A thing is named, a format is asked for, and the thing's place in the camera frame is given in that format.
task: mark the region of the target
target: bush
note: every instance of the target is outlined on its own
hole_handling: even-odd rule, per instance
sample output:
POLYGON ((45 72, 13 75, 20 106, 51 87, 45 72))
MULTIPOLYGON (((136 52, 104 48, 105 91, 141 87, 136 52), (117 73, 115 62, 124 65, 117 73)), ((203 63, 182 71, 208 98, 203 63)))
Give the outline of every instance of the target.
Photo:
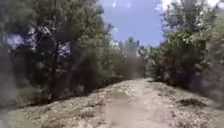
POLYGON ((19 107, 44 104, 49 102, 50 94, 40 87, 25 87, 19 91, 17 104, 19 107))

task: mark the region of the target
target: white sky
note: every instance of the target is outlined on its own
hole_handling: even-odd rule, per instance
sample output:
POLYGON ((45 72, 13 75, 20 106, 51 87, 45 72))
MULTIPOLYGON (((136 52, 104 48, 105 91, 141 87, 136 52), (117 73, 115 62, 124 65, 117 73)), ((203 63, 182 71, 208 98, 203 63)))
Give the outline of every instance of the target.
MULTIPOLYGON (((157 7, 156 7, 156 10, 160 10, 160 11, 164 11, 167 9, 167 6, 174 0, 161 0, 161 4, 159 4, 157 7)), ((212 7, 214 7, 218 2, 219 0, 207 0, 208 1, 208 4, 212 7)))

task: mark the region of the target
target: tree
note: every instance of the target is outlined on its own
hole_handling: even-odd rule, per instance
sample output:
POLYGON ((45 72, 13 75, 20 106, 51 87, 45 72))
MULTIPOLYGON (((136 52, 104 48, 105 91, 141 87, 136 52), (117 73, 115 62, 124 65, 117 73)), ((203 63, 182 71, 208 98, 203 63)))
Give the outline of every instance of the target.
POLYGON ((18 35, 23 40, 12 55, 20 57, 27 66, 27 78, 34 85, 48 85, 52 99, 57 98, 60 81, 70 85, 76 76, 81 76, 75 78, 76 84, 93 89, 89 86, 98 84, 94 84, 97 80, 92 77, 99 70, 98 50, 109 43, 110 30, 105 28, 101 17, 102 7, 92 0, 31 0, 31 3, 32 11, 21 21, 9 22, 7 31, 8 35, 18 35), (81 63, 78 68, 74 66, 77 63, 81 63))
POLYGON ((154 76, 171 85, 189 89, 197 65, 206 55, 206 30, 215 18, 204 0, 173 2, 164 13, 165 41, 151 51, 154 76))

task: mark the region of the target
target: ground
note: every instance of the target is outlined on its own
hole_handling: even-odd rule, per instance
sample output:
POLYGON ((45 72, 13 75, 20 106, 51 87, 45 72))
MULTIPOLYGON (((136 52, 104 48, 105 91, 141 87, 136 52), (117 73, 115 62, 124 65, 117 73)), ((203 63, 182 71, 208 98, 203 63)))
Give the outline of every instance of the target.
POLYGON ((9 128, 222 128, 224 114, 214 104, 198 95, 139 79, 85 97, 13 110, 4 119, 9 128))

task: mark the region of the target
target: sky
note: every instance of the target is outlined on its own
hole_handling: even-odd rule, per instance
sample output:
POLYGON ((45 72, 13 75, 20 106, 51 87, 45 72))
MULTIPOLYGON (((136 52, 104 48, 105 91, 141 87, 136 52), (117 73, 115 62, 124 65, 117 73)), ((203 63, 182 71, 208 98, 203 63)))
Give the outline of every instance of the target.
MULTIPOLYGON (((219 0, 208 0, 215 6, 219 0)), ((115 40, 129 37, 144 45, 157 46, 163 40, 161 14, 172 0, 100 0, 104 7, 103 18, 114 26, 115 40)))

